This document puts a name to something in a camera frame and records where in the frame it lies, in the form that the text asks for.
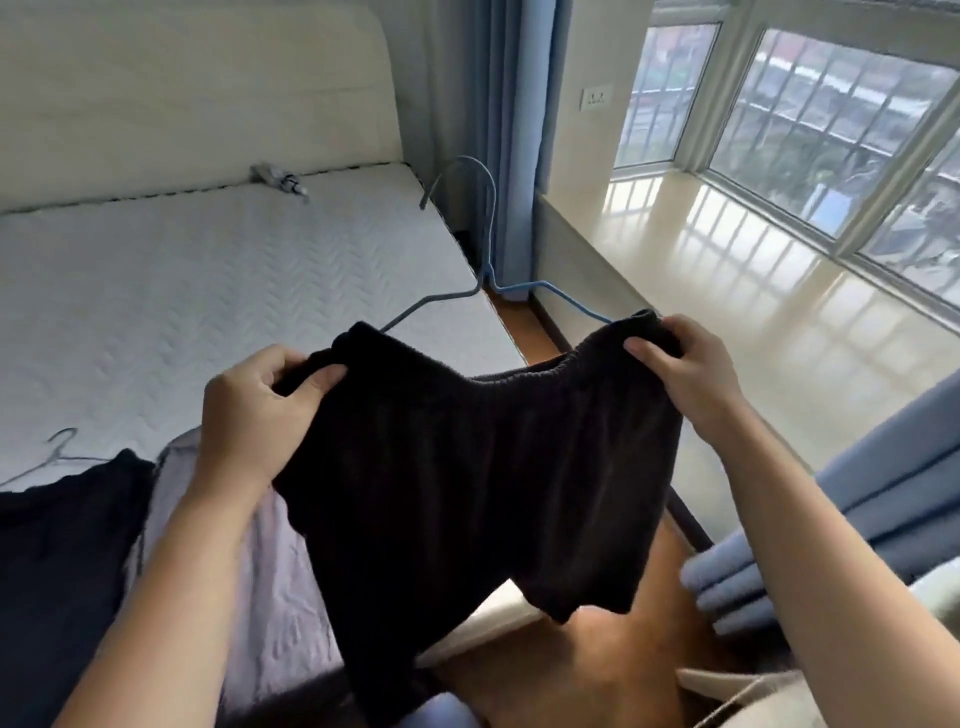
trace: mattress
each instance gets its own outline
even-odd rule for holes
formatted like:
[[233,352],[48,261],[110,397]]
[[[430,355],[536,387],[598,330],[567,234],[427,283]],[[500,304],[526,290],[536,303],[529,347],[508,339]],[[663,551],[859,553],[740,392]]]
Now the mattress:
[[[358,320],[474,284],[405,165],[304,184],[309,204],[244,184],[0,217],[0,482],[65,440],[64,455],[153,459],[200,421],[204,384],[251,352],[321,349]],[[467,376],[524,363],[482,294],[391,334]],[[439,654],[534,614],[508,584]]]

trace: blue hanger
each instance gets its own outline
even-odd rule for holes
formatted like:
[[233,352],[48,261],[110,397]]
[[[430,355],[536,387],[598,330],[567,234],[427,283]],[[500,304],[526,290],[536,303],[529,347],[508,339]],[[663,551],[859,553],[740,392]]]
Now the blue hanger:
[[48,443],[54,442],[54,440],[60,437],[64,432],[67,435],[66,438],[64,438],[62,442],[54,445],[53,450],[49,455],[47,455],[47,458],[42,463],[40,463],[39,465],[34,465],[32,468],[28,468],[20,475],[14,475],[12,478],[9,478],[8,480],[4,480],[2,483],[0,483],[0,488],[10,485],[16,480],[19,480],[21,477],[26,477],[30,473],[36,473],[36,471],[42,470],[43,468],[46,468],[48,465],[56,465],[57,463],[66,463],[66,462],[69,462],[69,463],[79,463],[79,462],[108,463],[109,462],[109,460],[102,457],[73,457],[70,455],[63,454],[63,448],[66,447],[66,444],[69,443],[71,440],[73,440],[77,436],[76,427],[65,427],[59,432],[55,432],[47,439],[47,442]]
[[433,184],[430,185],[430,189],[423,193],[423,197],[420,198],[420,209],[426,209],[427,201],[430,199],[430,196],[433,195],[434,189],[437,188],[437,182],[440,181],[440,178],[446,173],[446,171],[456,164],[459,161],[469,161],[474,164],[479,164],[480,168],[487,173],[487,179],[490,181],[490,188],[492,194],[492,204],[490,208],[490,215],[487,219],[487,234],[484,236],[483,250],[481,254],[481,263],[480,271],[477,273],[477,282],[469,291],[459,291],[456,293],[435,293],[431,296],[424,296],[419,301],[414,303],[412,306],[407,308],[403,313],[393,319],[389,324],[387,324],[380,331],[386,333],[391,328],[399,324],[403,319],[412,314],[414,311],[419,308],[427,305],[428,303],[434,303],[437,301],[453,301],[454,299],[465,299],[470,296],[475,296],[480,292],[480,289],[483,288],[484,283],[487,283],[491,290],[495,293],[511,293],[513,291],[531,291],[534,288],[546,288],[548,291],[553,291],[558,296],[560,296],[564,301],[570,303],[578,310],[583,311],[590,318],[596,319],[604,324],[609,324],[611,319],[601,314],[591,311],[589,308],[584,306],[582,303],[574,299],[572,296],[568,296],[562,290],[560,290],[553,283],[550,283],[546,280],[530,280],[525,283],[515,283],[513,285],[497,285],[496,274],[493,272],[492,264],[492,249],[493,249],[493,221],[496,218],[496,182],[493,180],[493,175],[490,173],[490,170],[487,169],[487,165],[484,164],[476,157],[470,157],[469,155],[459,155],[458,157],[453,158],[450,162],[447,163],[444,170],[437,175],[437,178],[433,181]]

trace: floor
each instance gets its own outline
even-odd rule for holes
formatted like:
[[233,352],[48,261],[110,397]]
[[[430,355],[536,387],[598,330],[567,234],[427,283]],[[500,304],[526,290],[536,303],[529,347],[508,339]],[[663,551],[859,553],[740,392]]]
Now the floor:
[[[558,355],[526,304],[495,305],[528,362]],[[492,728],[692,725],[704,706],[681,696],[674,669],[733,661],[680,586],[689,553],[665,516],[630,614],[584,608],[564,626],[544,619],[448,660],[438,673]],[[347,709],[334,724],[362,723]]]

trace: window sill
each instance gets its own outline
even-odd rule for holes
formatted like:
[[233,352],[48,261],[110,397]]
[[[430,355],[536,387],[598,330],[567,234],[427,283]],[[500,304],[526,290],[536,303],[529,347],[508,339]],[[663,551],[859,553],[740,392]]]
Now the window sill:
[[[610,291],[629,286],[723,337],[751,403],[811,470],[960,368],[955,333],[691,175],[551,190],[541,204],[606,264],[569,292],[622,315]],[[714,472],[710,455],[698,452],[692,473]],[[728,507],[678,492],[701,522]],[[735,527],[724,518],[707,528],[714,539]]]

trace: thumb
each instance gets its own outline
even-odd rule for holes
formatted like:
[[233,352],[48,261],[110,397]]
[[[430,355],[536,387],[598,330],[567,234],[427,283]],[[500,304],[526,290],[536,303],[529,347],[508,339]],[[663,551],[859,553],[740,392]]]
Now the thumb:
[[623,348],[632,354],[635,359],[645,364],[660,379],[666,379],[673,372],[674,367],[677,366],[677,359],[646,339],[631,336],[623,342]]
[[347,367],[343,364],[330,364],[328,367],[323,367],[307,377],[287,399],[316,410],[324,395],[333,389],[346,373]]

